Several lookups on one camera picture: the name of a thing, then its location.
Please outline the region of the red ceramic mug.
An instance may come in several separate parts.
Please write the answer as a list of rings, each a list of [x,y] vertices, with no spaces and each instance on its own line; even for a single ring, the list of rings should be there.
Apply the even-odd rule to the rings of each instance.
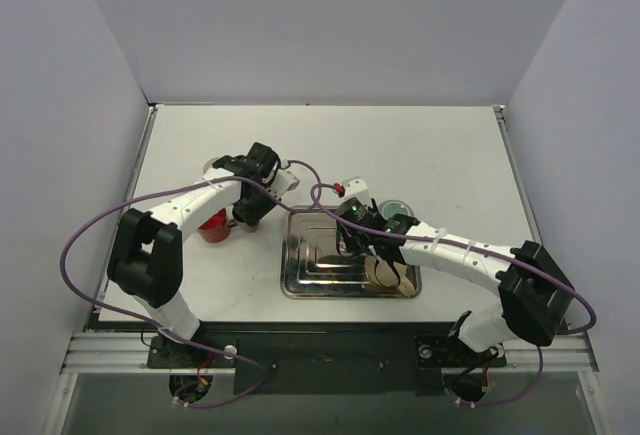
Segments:
[[[227,239],[231,228],[228,226],[226,210],[222,209],[212,215],[198,228],[198,233],[208,243],[220,243]]]

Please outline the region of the cream ceramic mug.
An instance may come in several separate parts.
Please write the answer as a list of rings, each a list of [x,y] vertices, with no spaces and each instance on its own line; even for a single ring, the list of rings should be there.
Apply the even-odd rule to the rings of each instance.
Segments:
[[[409,268],[406,265],[393,262],[387,263],[374,256],[364,259],[364,274],[374,286],[399,293],[405,298],[413,296],[416,285],[409,278]]]

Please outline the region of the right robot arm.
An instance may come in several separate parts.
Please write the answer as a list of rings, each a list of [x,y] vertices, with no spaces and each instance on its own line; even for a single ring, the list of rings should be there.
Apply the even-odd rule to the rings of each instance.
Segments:
[[[565,291],[571,283],[541,244],[479,244],[412,216],[384,218],[356,198],[334,213],[339,239],[348,253],[364,255],[372,281],[404,289],[409,268],[431,268],[497,296],[494,306],[467,311],[456,321],[446,341],[453,361],[468,364],[512,339],[547,347],[558,333],[571,303]]]

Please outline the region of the pink faceted ceramic mug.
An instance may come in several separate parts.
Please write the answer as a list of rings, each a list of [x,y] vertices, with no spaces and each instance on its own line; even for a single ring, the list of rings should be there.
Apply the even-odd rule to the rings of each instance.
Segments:
[[[208,169],[212,168],[214,166],[214,164],[219,160],[219,157],[213,157],[211,159],[209,159],[203,167],[204,171],[207,171]]]

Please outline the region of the small dark brown cup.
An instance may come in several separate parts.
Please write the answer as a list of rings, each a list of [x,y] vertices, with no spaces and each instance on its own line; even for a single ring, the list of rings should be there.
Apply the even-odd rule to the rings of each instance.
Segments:
[[[238,222],[235,219],[228,220],[225,223],[225,226],[227,228],[229,228],[230,230],[239,229],[239,230],[243,230],[243,231],[249,232],[249,233],[255,232],[259,228],[259,224],[258,223],[251,225],[251,224],[246,224],[246,223],[243,223],[243,222]]]

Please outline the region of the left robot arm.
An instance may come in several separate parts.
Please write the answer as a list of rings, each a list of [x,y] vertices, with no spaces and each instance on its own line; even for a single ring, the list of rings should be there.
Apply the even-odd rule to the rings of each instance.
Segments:
[[[201,321],[180,293],[183,243],[227,208],[236,222],[257,227],[298,184],[276,152],[256,142],[246,155],[213,159],[187,192],[120,217],[107,276],[169,334],[170,354],[181,365],[197,365],[206,352],[204,339],[196,335]]]

